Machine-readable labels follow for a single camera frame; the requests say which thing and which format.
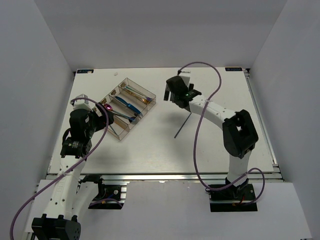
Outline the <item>rainbow fork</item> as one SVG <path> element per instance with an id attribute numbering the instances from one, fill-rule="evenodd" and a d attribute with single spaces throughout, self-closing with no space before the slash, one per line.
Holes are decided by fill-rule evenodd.
<path id="1" fill-rule="evenodd" d="M 135 89 L 133 89 L 133 88 L 130 88 L 129 86 L 125 86 L 124 88 L 127 89 L 127 90 L 129 90 L 129 91 L 131 91 L 131 92 L 134 92 L 134 93 L 136 93 L 136 94 L 139 94 L 139 95 L 143 96 L 143 97 L 144 97 L 146 100 L 148 100 L 148 101 L 151 101 L 151 100 L 152 100 L 152 98 L 146 96 L 145 94 L 143 94 L 142 92 L 140 92 L 140 91 L 138 91 L 138 90 L 135 90 Z"/>

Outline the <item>gold bowl rainbow spoon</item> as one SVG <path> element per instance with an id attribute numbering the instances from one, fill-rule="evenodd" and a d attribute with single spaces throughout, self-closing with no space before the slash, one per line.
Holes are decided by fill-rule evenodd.
<path id="1" fill-rule="evenodd" d="M 112 112 L 113 114 L 115 114 L 115 115 L 118 116 L 118 117 L 122 117 L 122 118 L 124 118 L 124 119 L 127 119 L 130 123 L 133 122 L 133 121 L 136 119 L 136 118 L 133 117 L 133 116 L 127 116 L 127 115 L 125 115 L 125 114 L 123 114 L 123 113 L 120 113 L 120 112 L 114 110 L 114 109 L 112 108 L 112 106 L 111 106 L 110 104 L 108 104 L 108 103 L 104 104 L 103 106 L 104 106 L 104 108 L 107 109 L 109 112 Z"/>

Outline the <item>blue knife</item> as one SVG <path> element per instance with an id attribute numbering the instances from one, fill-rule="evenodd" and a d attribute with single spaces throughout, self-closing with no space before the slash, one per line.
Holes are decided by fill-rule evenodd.
<path id="1" fill-rule="evenodd" d="M 134 112 L 135 115 L 140 116 L 141 115 L 141 111 L 136 108 L 134 105 L 132 105 L 131 103 L 128 103 L 126 100 L 124 100 L 123 98 L 119 97 L 119 96 L 115 96 L 115 99 L 117 102 L 119 102 L 122 106 L 124 106 L 125 108 L 131 110 L 132 112 Z"/>

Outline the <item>black spoon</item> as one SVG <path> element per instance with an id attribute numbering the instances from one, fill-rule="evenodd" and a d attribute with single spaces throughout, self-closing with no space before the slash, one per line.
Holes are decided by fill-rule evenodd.
<path id="1" fill-rule="evenodd" d="M 117 116 L 117 117 L 120 117 L 120 118 L 123 118 L 123 119 L 126 119 L 126 120 L 129 121 L 129 117 L 130 117 L 130 116 L 127 116 L 127 115 L 125 115 L 125 114 L 122 114 L 122 113 L 119 113 L 119 112 L 116 112 L 116 111 L 112 111 L 112 113 L 113 113 L 115 116 Z"/>

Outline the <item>gold ornate fork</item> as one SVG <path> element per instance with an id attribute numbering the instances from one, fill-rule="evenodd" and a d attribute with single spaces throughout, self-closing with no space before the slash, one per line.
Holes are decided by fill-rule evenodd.
<path id="1" fill-rule="evenodd" d="M 149 104 L 153 99 L 152 98 L 149 98 L 149 97 L 146 97 L 146 96 L 141 96 L 135 92 L 132 92 L 130 90 L 127 90 L 125 89 L 124 90 L 126 93 L 128 93 L 129 95 L 131 95 L 132 97 L 138 99 L 139 101 L 141 101 L 142 103 L 144 104 Z"/>

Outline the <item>black knife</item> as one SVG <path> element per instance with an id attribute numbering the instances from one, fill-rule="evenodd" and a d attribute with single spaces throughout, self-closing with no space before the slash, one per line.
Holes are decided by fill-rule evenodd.
<path id="1" fill-rule="evenodd" d="M 133 125 L 136 125 L 141 119 L 143 118 L 143 114 L 137 114 L 135 113 L 134 116 L 129 117 L 129 122 Z"/>

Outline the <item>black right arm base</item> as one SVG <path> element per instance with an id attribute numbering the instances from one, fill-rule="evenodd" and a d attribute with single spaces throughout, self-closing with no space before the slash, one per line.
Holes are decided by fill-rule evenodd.
<path id="1" fill-rule="evenodd" d="M 257 212 L 258 207 L 254 187 L 248 184 L 239 193 L 233 193 L 231 188 L 221 191 L 212 191 L 208 188 L 205 191 L 209 194 L 209 205 L 212 213 L 235 213 L 235 212 Z"/>

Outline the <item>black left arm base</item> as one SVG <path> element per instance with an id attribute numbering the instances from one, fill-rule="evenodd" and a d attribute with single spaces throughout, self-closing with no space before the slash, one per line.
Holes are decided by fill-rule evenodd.
<path id="1" fill-rule="evenodd" d="M 81 184 L 93 183 L 97 187 L 97 195 L 89 205 L 94 210 L 121 210 L 125 202 L 126 186 L 119 183 L 109 183 L 101 175 L 86 175 L 78 182 L 78 189 Z"/>

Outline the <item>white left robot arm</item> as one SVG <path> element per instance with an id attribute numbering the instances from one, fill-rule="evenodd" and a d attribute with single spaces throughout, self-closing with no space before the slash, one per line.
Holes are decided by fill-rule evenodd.
<path id="1" fill-rule="evenodd" d="M 50 184 L 53 192 L 41 217 L 32 220 L 31 228 L 39 240 L 78 240 L 80 219 L 91 200 L 105 196 L 106 187 L 88 182 L 79 187 L 79 178 L 88 156 L 95 147 L 92 137 L 100 130 L 107 131 L 114 122 L 113 114 L 102 104 L 94 109 L 88 105 L 75 106 L 70 113 L 69 128 L 62 137 L 60 167 Z"/>

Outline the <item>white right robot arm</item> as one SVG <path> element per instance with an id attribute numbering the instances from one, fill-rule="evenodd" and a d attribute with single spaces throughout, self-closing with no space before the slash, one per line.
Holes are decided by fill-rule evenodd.
<path id="1" fill-rule="evenodd" d="M 234 111 L 208 100 L 189 83 L 188 76 L 173 76 L 166 81 L 164 100 L 170 100 L 181 109 L 203 116 L 222 130 L 223 146 L 229 154 L 229 167 L 225 179 L 226 195 L 236 200 L 244 193 L 248 185 L 249 159 L 258 133 L 246 110 Z"/>

